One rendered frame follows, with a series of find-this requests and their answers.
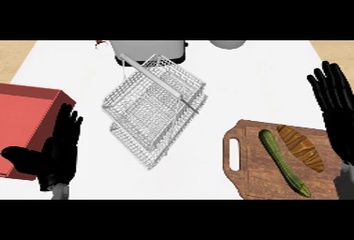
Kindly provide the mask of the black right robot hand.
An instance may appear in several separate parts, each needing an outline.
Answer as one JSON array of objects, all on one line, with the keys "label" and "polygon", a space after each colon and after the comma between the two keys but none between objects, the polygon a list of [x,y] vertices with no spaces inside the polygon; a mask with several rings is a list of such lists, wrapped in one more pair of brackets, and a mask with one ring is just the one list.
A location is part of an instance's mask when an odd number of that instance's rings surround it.
[{"label": "black right robot hand", "polygon": [[322,68],[307,76],[320,105],[327,138],[345,164],[354,166],[354,92],[336,63],[322,62]]}]

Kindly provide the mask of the grey rounded object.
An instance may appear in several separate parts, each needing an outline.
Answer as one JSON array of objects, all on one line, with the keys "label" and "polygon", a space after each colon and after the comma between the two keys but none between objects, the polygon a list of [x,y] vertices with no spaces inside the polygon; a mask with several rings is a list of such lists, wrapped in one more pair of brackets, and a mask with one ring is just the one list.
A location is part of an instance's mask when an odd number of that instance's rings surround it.
[{"label": "grey rounded object", "polygon": [[220,49],[235,50],[245,44],[245,40],[212,40],[209,43]]}]

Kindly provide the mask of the brown wooden cutting board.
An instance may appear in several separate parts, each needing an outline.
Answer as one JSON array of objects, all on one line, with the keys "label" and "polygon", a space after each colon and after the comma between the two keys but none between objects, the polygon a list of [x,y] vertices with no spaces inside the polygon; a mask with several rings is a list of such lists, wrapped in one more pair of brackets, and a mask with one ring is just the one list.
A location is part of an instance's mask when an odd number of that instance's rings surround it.
[{"label": "brown wooden cutting board", "polygon": [[320,164],[311,166],[291,153],[280,124],[239,120],[223,139],[223,170],[243,199],[338,200],[333,180],[342,160],[326,131],[294,127],[304,150],[313,146]]}]

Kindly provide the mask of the green cucumber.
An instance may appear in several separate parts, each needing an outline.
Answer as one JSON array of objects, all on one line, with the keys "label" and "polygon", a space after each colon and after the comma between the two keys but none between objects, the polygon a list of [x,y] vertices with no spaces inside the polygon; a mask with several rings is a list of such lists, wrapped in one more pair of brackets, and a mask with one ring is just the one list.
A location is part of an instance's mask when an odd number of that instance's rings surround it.
[{"label": "green cucumber", "polygon": [[285,182],[289,188],[296,192],[296,194],[305,198],[311,197],[311,192],[308,186],[302,183],[299,177],[295,175],[292,168],[288,165],[282,151],[277,145],[276,137],[268,129],[261,129],[258,131],[258,139],[261,141],[263,147],[276,163],[277,169],[283,176]]}]

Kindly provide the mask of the red box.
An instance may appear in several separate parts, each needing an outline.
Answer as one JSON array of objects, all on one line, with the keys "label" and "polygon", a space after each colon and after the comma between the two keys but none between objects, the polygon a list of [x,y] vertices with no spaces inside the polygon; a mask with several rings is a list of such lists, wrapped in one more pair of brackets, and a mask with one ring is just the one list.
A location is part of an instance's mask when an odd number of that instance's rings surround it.
[{"label": "red box", "polygon": [[0,177],[34,180],[1,157],[7,146],[40,151],[52,136],[60,105],[75,106],[62,90],[0,83]]}]

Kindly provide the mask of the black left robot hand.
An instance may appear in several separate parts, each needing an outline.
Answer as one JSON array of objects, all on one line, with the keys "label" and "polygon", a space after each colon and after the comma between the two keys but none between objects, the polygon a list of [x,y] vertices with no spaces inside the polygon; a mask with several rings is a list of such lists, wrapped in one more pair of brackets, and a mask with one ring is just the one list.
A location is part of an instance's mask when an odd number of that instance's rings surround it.
[{"label": "black left robot hand", "polygon": [[19,146],[1,150],[1,157],[10,161],[21,173],[37,176],[41,191],[50,191],[58,184],[68,185],[75,177],[78,164],[78,137],[83,117],[74,107],[63,103],[55,120],[55,131],[41,151]]}]

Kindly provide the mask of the grey toaster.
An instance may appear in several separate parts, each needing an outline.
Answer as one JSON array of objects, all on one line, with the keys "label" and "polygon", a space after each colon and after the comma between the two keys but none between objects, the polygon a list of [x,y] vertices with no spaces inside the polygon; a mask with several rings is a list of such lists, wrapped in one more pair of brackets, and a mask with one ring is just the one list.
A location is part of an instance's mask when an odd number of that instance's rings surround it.
[{"label": "grey toaster", "polygon": [[130,66],[121,60],[121,53],[127,54],[140,65],[155,53],[161,54],[176,64],[186,61],[189,44],[183,40],[111,40],[111,46],[115,60],[121,66]]}]

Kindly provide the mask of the brown croissant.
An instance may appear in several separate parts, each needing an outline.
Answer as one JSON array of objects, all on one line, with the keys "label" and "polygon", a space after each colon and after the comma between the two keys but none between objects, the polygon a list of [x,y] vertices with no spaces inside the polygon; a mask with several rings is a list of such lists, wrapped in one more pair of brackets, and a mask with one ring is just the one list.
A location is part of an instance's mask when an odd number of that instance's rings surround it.
[{"label": "brown croissant", "polygon": [[307,136],[286,125],[277,125],[276,131],[294,157],[308,168],[322,173],[324,169],[322,156]]}]

